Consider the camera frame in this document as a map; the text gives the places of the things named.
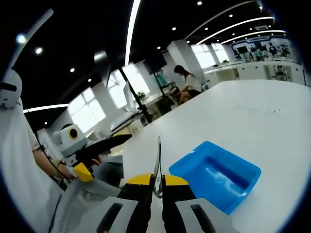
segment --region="yellow part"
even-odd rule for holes
[[[117,135],[123,135],[123,134],[130,134],[129,130],[127,127],[121,129],[120,131],[114,133],[112,136],[117,136]]]
[[[89,182],[94,179],[92,174],[89,172],[89,170],[83,163],[79,163],[77,166],[73,168],[73,170],[79,177],[79,179],[83,182]]]
[[[130,178],[126,183],[149,185],[151,176],[152,176],[152,173],[137,175],[133,178]]]
[[[72,136],[70,135],[70,131],[71,131],[71,130],[77,131],[75,128],[71,128],[70,130],[68,130],[68,137],[71,138],[72,140],[77,139],[77,138],[78,138],[78,133],[77,133],[77,136],[76,136],[76,137],[72,137]]]
[[[175,185],[189,185],[187,181],[183,178],[173,175],[165,175],[166,186],[175,186]]]

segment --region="black hair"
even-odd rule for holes
[[[62,127],[62,130],[63,130],[64,128],[69,127],[70,125],[72,125],[72,124],[66,124],[66,125],[64,125],[64,126]]]
[[[191,74],[190,72],[186,71],[185,68],[183,68],[180,65],[175,66],[174,72],[180,75],[183,75],[185,78],[188,75],[192,75],[193,77],[195,77],[193,74]]]

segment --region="white robot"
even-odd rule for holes
[[[96,142],[88,142],[77,125],[70,125],[53,133],[54,143],[61,150],[66,165],[73,174],[83,182],[94,179],[93,164],[99,164],[98,155],[115,146],[123,144],[132,137],[131,134],[117,135]]]

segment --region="black pole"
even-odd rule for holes
[[[165,98],[166,96],[165,96],[165,94],[164,94],[164,91],[163,91],[163,89],[162,89],[162,87],[161,87],[161,84],[160,84],[159,80],[157,79],[157,76],[156,76],[154,70],[152,70],[152,73],[154,74],[155,80],[156,80],[156,82],[157,82],[157,84],[158,84],[158,86],[159,86],[159,88],[160,88],[160,90],[161,90],[161,92],[162,92],[163,97]]]
[[[144,105],[144,104],[142,104],[142,103],[140,102],[140,99],[139,99],[138,96],[136,95],[134,89],[132,88],[132,85],[131,85],[130,81],[128,81],[128,78],[126,77],[126,75],[125,75],[125,73],[124,73],[124,71],[123,71],[123,69],[122,69],[121,67],[119,68],[119,71],[120,71],[121,75],[123,76],[124,80],[125,80],[126,82],[129,83],[130,90],[131,90],[131,92],[132,92],[132,94],[133,94],[133,96],[134,96],[134,98],[135,98],[135,100],[136,100],[136,102],[137,102],[137,104],[138,104],[140,110],[141,110],[142,113],[144,114],[146,120],[148,121],[148,123],[151,123],[152,121],[151,121],[150,116],[149,116],[149,114],[148,114],[148,112],[147,112],[147,107],[146,107],[146,105]]]

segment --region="potted plant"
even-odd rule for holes
[[[144,102],[147,99],[147,95],[144,91],[138,91],[137,97],[141,102]]]

